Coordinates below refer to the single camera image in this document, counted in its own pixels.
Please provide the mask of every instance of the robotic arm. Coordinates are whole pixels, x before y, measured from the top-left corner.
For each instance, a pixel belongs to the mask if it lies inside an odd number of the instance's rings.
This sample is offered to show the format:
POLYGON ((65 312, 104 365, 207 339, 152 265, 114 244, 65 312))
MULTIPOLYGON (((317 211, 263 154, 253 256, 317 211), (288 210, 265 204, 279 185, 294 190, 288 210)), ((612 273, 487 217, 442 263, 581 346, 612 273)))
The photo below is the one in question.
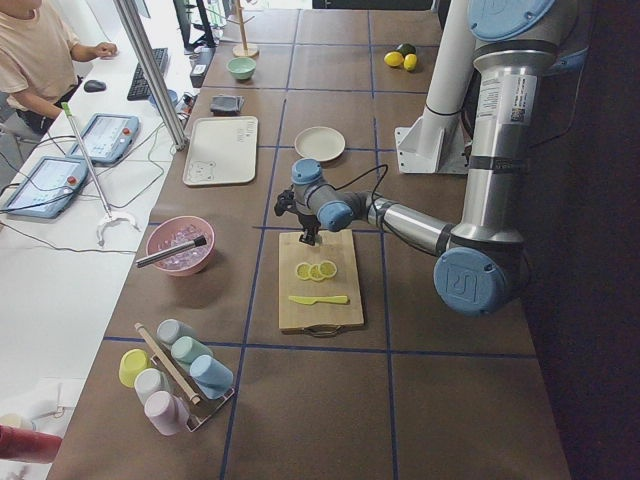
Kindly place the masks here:
MULTIPOLYGON (((450 15, 468 15, 467 28, 477 39, 473 65, 482 75, 459 224, 448 224, 376 192, 337 191, 313 159, 293 165, 292 187, 278 197, 276 214, 297 214, 304 229, 300 240, 310 245, 320 226, 339 231, 354 220, 366 221, 438 257, 435 287, 452 309, 474 316, 500 309, 519 294, 529 274, 524 240, 514 227, 513 215, 539 79, 556 63, 577 13, 577 0, 453 2, 450 15), (463 3, 468 9, 460 8, 463 3)), ((448 20, 443 41, 447 28, 459 25, 459 18, 448 20)), ((440 55, 443 51, 450 52, 446 46, 440 55)), ((450 73, 441 69, 439 74, 436 65, 434 77, 450 73)), ((434 78, 432 87, 434 82, 443 83, 434 78)))

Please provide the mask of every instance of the metal stand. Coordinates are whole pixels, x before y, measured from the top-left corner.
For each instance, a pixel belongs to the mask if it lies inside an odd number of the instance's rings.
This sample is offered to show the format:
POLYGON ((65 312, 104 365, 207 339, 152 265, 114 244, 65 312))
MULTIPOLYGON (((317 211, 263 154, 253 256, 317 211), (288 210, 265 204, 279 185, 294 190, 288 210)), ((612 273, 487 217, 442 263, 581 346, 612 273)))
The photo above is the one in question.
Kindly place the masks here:
POLYGON ((187 420, 187 429, 190 432, 196 431, 207 420, 215 415, 222 406, 227 403, 236 393, 233 387, 229 388, 225 394, 214 400, 206 397, 200 390, 195 381, 188 375, 182 373, 180 367, 171 359, 171 355, 164 345, 158 343, 149 333, 147 328, 141 323, 135 324, 135 329, 140 334, 145 343, 152 351, 151 361, 179 387, 178 396, 182 398, 189 408, 189 419, 187 420))
POLYGON ((167 85, 164 83, 162 73, 153 60, 151 44, 138 16, 136 6, 131 0, 114 0, 114 3, 122 20, 122 25, 131 41, 131 46, 136 52, 144 76, 149 82, 153 98, 156 99, 160 116, 169 130, 171 138, 173 138, 176 150, 182 150, 187 146, 187 137, 169 98, 167 85))
POLYGON ((467 173, 460 110, 473 73, 468 0, 451 3, 422 116, 395 131, 403 173, 467 173))

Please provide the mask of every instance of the metal pole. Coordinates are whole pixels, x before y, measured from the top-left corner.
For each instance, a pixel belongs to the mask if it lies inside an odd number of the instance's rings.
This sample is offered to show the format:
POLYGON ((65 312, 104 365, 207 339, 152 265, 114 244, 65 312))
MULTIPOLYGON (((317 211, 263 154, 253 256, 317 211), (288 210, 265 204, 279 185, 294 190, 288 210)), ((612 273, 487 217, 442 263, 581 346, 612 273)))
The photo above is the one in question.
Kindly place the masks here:
POLYGON ((132 0, 114 0, 114 3, 118 10, 118 15, 120 15, 120 20, 122 20, 122 25, 131 41, 131 46, 136 53, 136 57, 138 57, 144 76, 149 82, 151 93, 156 99, 160 116, 169 130, 171 138, 173 138, 176 150, 182 150, 187 145, 187 137, 184 134, 175 107, 169 98, 162 72, 160 72, 153 59, 151 44, 138 16, 135 4, 132 0))

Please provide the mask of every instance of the person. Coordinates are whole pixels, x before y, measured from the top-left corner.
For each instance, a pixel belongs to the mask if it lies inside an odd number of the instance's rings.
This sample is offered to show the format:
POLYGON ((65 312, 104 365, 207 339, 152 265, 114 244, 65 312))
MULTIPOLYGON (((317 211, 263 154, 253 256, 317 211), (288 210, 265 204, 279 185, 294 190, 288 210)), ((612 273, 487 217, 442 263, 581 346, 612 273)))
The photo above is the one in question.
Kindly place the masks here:
POLYGON ((82 45, 49 0, 0 0, 0 91, 34 132, 44 134, 78 88, 72 60, 116 53, 113 43, 82 45))

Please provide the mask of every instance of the beige shirt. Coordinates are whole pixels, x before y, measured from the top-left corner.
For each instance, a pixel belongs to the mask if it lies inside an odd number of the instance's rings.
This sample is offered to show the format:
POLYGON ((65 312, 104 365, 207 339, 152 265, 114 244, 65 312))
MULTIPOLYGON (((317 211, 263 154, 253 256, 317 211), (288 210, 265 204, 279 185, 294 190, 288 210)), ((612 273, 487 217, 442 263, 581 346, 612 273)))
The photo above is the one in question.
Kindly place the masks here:
MULTIPOLYGON (((57 102, 77 83, 71 60, 77 43, 48 0, 31 20, 0 13, 0 91, 11 94, 31 87, 45 100, 57 102)), ((11 95, 7 103, 25 110, 11 95)))

